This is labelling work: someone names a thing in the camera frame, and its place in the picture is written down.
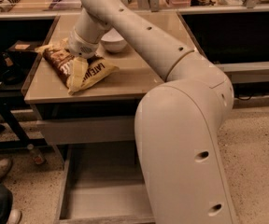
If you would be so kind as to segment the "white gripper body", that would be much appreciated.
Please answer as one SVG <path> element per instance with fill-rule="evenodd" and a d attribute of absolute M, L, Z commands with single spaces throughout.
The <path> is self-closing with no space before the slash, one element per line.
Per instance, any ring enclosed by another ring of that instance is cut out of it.
<path fill-rule="evenodd" d="M 81 38 L 77 34 L 76 29 L 73 29 L 68 37 L 67 47 L 75 57 L 89 59 L 95 55 L 99 45 Z"/>

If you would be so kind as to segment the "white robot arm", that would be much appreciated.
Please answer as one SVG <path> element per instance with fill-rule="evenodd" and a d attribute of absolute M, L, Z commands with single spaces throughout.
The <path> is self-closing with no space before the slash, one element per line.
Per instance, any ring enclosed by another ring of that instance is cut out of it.
<path fill-rule="evenodd" d="M 217 132 L 234 104 L 230 79 L 121 0 L 80 0 L 70 51 L 93 56 L 109 28 L 163 80 L 141 100 L 134 134 L 156 224 L 238 224 Z"/>

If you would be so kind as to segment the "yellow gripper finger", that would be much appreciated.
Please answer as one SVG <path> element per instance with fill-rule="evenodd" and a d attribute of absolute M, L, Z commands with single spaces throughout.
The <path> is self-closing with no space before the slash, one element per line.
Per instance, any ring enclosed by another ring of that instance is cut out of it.
<path fill-rule="evenodd" d="M 76 57 L 71 66 L 71 75 L 67 79 L 68 93 L 74 94 L 81 89 L 83 78 L 88 69 L 88 62 L 82 57 Z"/>

